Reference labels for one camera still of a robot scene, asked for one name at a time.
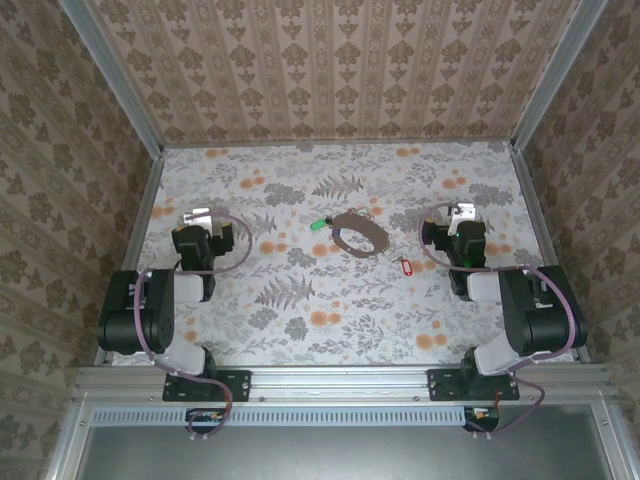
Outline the floral printed table cover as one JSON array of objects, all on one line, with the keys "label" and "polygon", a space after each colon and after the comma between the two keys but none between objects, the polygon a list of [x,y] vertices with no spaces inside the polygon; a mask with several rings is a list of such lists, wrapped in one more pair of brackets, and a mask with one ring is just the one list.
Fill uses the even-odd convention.
[{"label": "floral printed table cover", "polygon": [[[456,363],[494,339],[501,307],[455,297],[445,255],[420,246],[423,214],[447,201],[477,207],[489,265],[541,261],[504,142],[182,149],[164,158],[141,268],[176,263],[171,232],[187,211],[235,218],[212,299],[176,309],[178,334],[221,365]],[[334,244],[331,226],[310,230],[351,208],[387,231],[386,252],[358,259]],[[398,256],[411,261],[411,277]]]}]

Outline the steel sheet panel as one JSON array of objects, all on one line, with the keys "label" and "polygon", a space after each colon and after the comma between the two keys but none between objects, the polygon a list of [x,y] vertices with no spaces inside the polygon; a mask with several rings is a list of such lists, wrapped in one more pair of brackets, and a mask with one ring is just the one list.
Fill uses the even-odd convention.
[{"label": "steel sheet panel", "polygon": [[640,480],[620,413],[554,407],[492,437],[460,427],[226,427],[64,422],[45,480]]}]

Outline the aluminium table side rail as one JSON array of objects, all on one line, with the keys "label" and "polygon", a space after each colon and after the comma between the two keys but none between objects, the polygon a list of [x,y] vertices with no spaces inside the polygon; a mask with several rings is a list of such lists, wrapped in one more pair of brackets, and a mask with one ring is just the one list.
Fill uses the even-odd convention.
[{"label": "aluminium table side rail", "polygon": [[154,202],[160,187],[165,158],[159,156],[155,159],[149,170],[138,213],[133,225],[131,237],[127,246],[121,268],[123,270],[136,270],[144,245],[144,239],[151,219]]},{"label": "aluminium table side rail", "polygon": [[554,250],[553,242],[549,234],[524,155],[511,143],[507,143],[507,146],[509,147],[510,157],[520,184],[520,189],[528,210],[531,225],[536,236],[541,259],[545,265],[558,264],[558,257]]}]

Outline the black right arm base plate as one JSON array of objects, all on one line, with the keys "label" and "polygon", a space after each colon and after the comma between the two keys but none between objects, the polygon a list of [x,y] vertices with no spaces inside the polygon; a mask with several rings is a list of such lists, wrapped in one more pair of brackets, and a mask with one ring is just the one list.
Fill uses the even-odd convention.
[{"label": "black right arm base plate", "polygon": [[508,375],[483,376],[460,369],[427,371],[430,400],[444,401],[515,401],[520,398],[517,383]]}]

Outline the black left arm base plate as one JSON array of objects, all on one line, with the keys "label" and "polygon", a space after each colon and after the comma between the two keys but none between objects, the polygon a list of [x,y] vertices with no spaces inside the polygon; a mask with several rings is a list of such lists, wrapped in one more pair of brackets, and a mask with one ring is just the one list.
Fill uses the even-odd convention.
[{"label": "black left arm base plate", "polygon": [[[226,385],[234,402],[247,402],[251,390],[250,370],[222,369],[216,380]],[[223,390],[210,383],[200,383],[167,374],[162,393],[164,402],[224,402]]]}]

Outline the aluminium frame post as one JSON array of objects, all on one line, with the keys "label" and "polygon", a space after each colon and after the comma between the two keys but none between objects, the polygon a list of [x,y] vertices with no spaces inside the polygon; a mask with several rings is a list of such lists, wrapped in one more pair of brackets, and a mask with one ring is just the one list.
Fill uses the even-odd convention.
[{"label": "aluminium frame post", "polygon": [[150,115],[145,111],[141,97],[128,79],[123,62],[117,58],[116,51],[109,45],[86,0],[60,0],[60,4],[127,115],[138,138],[151,159],[156,161],[161,157],[163,149],[160,135],[153,126]]},{"label": "aluminium frame post", "polygon": [[604,11],[608,0],[580,0],[511,136],[522,152]]}]

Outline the aluminium mounting rail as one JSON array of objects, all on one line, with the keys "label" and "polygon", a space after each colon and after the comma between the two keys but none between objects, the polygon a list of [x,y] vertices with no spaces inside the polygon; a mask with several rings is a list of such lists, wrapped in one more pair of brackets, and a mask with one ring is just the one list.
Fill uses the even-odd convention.
[{"label": "aluminium mounting rail", "polygon": [[[428,405],[433,372],[443,365],[249,366],[248,400],[242,406]],[[545,405],[593,405],[615,400],[607,369],[597,364],[550,362],[517,376],[520,398],[530,405],[546,391]],[[101,406],[160,406],[165,374],[153,367],[92,367],[79,370],[71,402]]]}]

